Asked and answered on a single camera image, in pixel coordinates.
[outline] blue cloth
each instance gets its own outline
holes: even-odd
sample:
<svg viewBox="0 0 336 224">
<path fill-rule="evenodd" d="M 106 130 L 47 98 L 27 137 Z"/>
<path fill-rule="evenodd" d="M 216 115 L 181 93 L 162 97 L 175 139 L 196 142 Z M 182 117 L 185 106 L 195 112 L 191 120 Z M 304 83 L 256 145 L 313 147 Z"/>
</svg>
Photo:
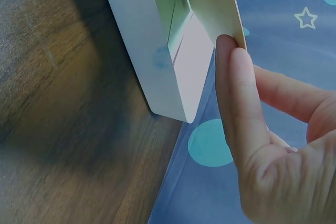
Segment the blue cloth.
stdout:
<svg viewBox="0 0 336 224">
<path fill-rule="evenodd" d="M 336 0 L 237 2 L 254 64 L 336 89 Z M 237 170 L 223 146 L 214 73 L 212 60 L 196 119 L 182 126 L 149 224 L 251 223 L 241 210 Z M 291 146 L 306 144 L 306 124 L 262 107 L 272 131 Z"/>
</svg>

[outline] wood grain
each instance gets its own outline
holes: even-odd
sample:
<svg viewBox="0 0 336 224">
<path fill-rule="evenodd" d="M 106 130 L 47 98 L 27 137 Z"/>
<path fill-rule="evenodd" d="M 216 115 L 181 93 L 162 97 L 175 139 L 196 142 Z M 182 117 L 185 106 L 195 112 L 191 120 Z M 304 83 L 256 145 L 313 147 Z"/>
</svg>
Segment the wood grain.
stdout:
<svg viewBox="0 0 336 224">
<path fill-rule="evenodd" d="M 0 0 L 0 223 L 146 223 L 181 123 L 149 112 L 107 0 Z"/>
</svg>

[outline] cardboard box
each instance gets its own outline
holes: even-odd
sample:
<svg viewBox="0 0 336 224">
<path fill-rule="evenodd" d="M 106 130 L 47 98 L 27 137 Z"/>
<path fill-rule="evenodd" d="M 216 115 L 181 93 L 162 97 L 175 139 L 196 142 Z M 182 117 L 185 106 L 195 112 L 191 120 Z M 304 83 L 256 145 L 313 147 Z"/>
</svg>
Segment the cardboard box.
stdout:
<svg viewBox="0 0 336 224">
<path fill-rule="evenodd" d="M 245 47 L 236 1 L 108 1 L 150 109 L 192 123 L 217 36 Z"/>
</svg>

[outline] white star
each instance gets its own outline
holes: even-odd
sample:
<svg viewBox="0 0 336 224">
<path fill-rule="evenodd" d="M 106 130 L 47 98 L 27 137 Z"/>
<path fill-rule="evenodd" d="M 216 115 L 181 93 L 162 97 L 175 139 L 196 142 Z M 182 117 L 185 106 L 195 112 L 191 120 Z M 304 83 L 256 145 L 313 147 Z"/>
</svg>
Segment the white star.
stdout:
<svg viewBox="0 0 336 224">
<path fill-rule="evenodd" d="M 304 17 L 305 15 L 307 15 L 308 17 L 311 17 L 310 24 L 303 24 L 302 17 Z M 296 13 L 296 14 L 294 14 L 294 16 L 295 16 L 295 18 L 297 18 L 300 21 L 300 28 L 301 29 L 306 28 L 306 27 L 316 29 L 314 21 L 317 19 L 317 15 L 311 14 L 308 10 L 308 7 L 305 7 L 303 9 L 302 13 Z"/>
</svg>

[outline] hand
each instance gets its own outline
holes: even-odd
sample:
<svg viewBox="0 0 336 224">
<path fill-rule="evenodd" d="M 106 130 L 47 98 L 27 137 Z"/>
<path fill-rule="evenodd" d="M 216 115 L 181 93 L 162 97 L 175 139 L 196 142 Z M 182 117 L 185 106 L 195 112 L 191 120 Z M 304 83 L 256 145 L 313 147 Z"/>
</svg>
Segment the hand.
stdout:
<svg viewBox="0 0 336 224">
<path fill-rule="evenodd" d="M 221 35 L 216 92 L 238 169 L 242 209 L 254 223 L 336 223 L 336 94 L 253 66 Z M 296 150 L 266 127 L 260 100 L 308 123 Z"/>
</svg>

